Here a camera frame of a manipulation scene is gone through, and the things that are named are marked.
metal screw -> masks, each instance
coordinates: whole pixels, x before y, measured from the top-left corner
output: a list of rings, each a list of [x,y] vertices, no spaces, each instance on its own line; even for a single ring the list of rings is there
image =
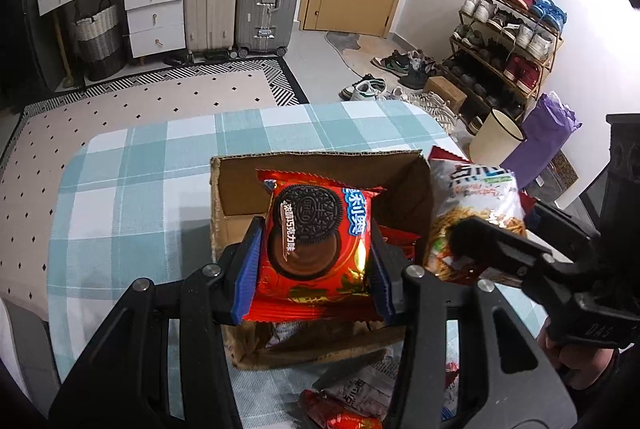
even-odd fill
[[[420,265],[409,265],[404,269],[404,271],[409,277],[416,277],[417,279],[420,279],[424,276],[424,268]]]
[[[220,265],[211,263],[210,265],[202,267],[202,273],[207,277],[217,277],[222,273],[222,269]]]
[[[488,279],[481,279],[478,281],[478,288],[483,292],[493,292],[495,290],[495,284]]]
[[[133,282],[133,290],[136,292],[144,292],[151,286],[151,282],[146,277],[141,277]]]

small cardboard box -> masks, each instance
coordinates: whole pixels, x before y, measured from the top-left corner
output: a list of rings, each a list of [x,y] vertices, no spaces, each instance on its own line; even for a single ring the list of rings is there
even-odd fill
[[[239,243],[252,218],[264,216],[270,194],[257,169],[325,176],[356,188],[381,186],[372,215],[382,225],[427,235],[431,226],[429,166],[420,151],[391,153],[280,153],[211,160],[211,248],[217,259]],[[223,327],[225,348],[239,369],[270,369],[310,361],[339,361],[377,351],[402,340],[402,327],[380,322],[314,321],[279,345],[266,348],[271,323],[244,321]]]
[[[465,92],[440,75],[427,79],[427,83],[424,85],[424,92],[433,92],[440,96],[455,114],[460,111],[460,107],[462,107],[466,99]]]

checkered tablecloth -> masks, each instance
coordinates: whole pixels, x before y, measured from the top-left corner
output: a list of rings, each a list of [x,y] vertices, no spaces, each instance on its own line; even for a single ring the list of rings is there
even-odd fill
[[[433,146],[462,154],[424,111],[396,101],[245,110],[172,120],[92,139],[66,165],[49,243],[53,351],[64,380],[97,327],[138,277],[177,281],[210,262],[209,160],[279,151],[395,151]],[[505,294],[537,333],[544,313]],[[172,412],[182,414],[177,325],[170,328]],[[323,365],[230,370],[245,427],[290,421]]]

table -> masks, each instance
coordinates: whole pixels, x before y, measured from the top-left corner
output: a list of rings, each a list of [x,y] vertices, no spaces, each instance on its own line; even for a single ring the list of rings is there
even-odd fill
[[[460,149],[421,109],[364,101],[245,110],[104,133],[71,159],[49,244],[47,295],[60,379],[136,278],[176,281],[210,262],[209,159],[279,151]],[[542,308],[502,287],[532,333]],[[170,326],[172,413],[182,414],[177,346]],[[291,420],[298,393],[326,364],[230,375],[245,428]]]

purple bag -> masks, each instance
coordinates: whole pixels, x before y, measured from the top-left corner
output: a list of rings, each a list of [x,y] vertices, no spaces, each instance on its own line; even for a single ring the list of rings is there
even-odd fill
[[[524,189],[542,173],[581,125],[574,112],[562,104],[555,92],[542,94],[536,107],[522,123],[527,140],[517,146],[500,166],[513,171],[518,188]]]

